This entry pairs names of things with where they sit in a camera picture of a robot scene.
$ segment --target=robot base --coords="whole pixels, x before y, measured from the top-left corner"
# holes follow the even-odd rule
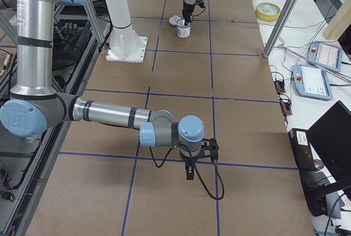
[[[107,61],[124,61],[142,63],[148,43],[147,37],[139,37],[133,30],[133,38],[112,33],[110,49],[107,53]]]

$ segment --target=tape roll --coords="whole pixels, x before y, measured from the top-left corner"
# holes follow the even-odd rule
[[[281,9],[278,5],[269,2],[263,2],[257,5],[255,14],[259,20],[265,22],[276,21],[280,15]]]

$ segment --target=white mug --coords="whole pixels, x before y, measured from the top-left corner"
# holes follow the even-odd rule
[[[177,36],[180,38],[187,38],[190,36],[190,23],[187,26],[184,25],[184,19],[177,21]]]

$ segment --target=black monitor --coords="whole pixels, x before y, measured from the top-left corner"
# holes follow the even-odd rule
[[[351,111],[339,100],[307,130],[307,138],[336,180],[311,195],[343,190],[351,200]]]

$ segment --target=white desk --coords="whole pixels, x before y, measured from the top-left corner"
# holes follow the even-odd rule
[[[256,8],[257,4],[260,2],[272,2],[279,5],[280,8],[283,8],[285,0],[252,0],[254,8]],[[319,12],[319,9],[317,8],[313,0],[298,0],[285,25],[290,27],[307,27],[310,25],[321,23],[323,20],[324,18]],[[269,25],[275,24],[275,23],[265,23],[260,20],[257,20],[257,21],[259,24],[269,24]],[[307,29],[295,29],[295,28],[285,27],[280,37],[285,41],[285,46],[300,47],[310,43],[310,40],[316,34],[317,30],[321,26],[322,24],[309,27]],[[324,25],[324,27],[321,28],[321,31],[318,33],[318,35],[313,41],[327,41],[322,33],[326,27],[327,25]],[[267,42],[272,30],[273,30],[272,26],[260,25],[260,32],[262,35],[263,43]],[[329,43],[339,46],[337,42],[329,42]],[[291,50],[297,53],[303,54],[304,56],[307,56],[308,47],[309,46],[306,46],[303,48],[291,48]],[[275,48],[272,51],[271,55],[269,56],[269,64],[276,66],[278,72],[282,73],[284,78],[289,78],[291,76],[291,73],[282,66],[284,55],[285,55],[285,51],[283,49]],[[292,70],[297,59],[298,57],[287,52],[285,62],[284,62],[285,67]],[[348,63],[350,62],[347,56],[345,55],[345,53],[343,53],[342,60]],[[306,64],[306,62],[302,59],[299,60],[299,63]],[[351,66],[342,64],[341,73],[351,76]],[[328,74],[328,79],[329,79],[329,83],[332,83],[332,84],[338,84],[338,85],[345,84],[345,82],[331,76],[330,74]],[[332,90],[333,99],[330,101],[316,100],[316,99],[298,96],[295,90],[295,86],[291,85],[290,87],[289,80],[286,80],[285,89],[286,89],[286,94],[292,99],[291,109],[292,109],[293,115],[288,117],[288,125],[287,125],[288,131],[291,128],[308,129],[338,100],[341,100],[348,107],[348,109],[351,110],[351,87],[332,87],[331,90]],[[317,158],[318,156],[315,153],[315,151],[313,151],[313,153],[314,153],[314,158]],[[325,173],[326,176],[330,176],[329,172],[326,169],[323,169],[323,172]],[[349,202],[346,202],[346,207],[350,209],[351,206]],[[341,220],[333,219],[333,224],[335,226],[341,224],[342,228],[351,230],[351,213],[342,212],[341,215],[342,215],[342,219]],[[327,222],[326,216],[321,216],[317,218],[312,217],[312,221],[317,231],[325,230],[325,226]],[[334,230],[334,227],[329,226],[329,231],[332,232],[333,230]]]

